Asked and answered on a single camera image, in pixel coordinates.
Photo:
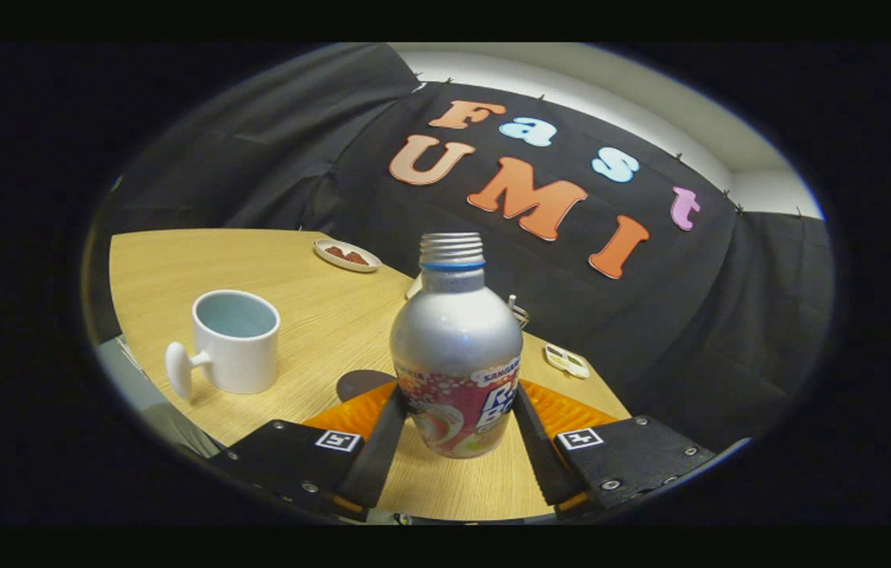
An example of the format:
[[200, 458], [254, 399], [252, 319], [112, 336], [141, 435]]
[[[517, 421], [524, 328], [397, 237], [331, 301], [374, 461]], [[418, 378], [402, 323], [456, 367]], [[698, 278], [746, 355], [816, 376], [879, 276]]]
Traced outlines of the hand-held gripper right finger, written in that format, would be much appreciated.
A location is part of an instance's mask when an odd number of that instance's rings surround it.
[[657, 418], [615, 418], [529, 381], [513, 409], [537, 485], [558, 518], [632, 506], [718, 458]]

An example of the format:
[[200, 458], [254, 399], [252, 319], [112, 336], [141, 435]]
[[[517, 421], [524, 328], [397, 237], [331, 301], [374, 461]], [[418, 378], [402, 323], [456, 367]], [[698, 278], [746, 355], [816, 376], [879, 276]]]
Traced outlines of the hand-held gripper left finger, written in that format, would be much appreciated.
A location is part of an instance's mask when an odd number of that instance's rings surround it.
[[390, 380], [309, 418], [276, 418], [213, 457], [229, 477], [311, 514], [365, 521], [379, 504], [406, 404]]

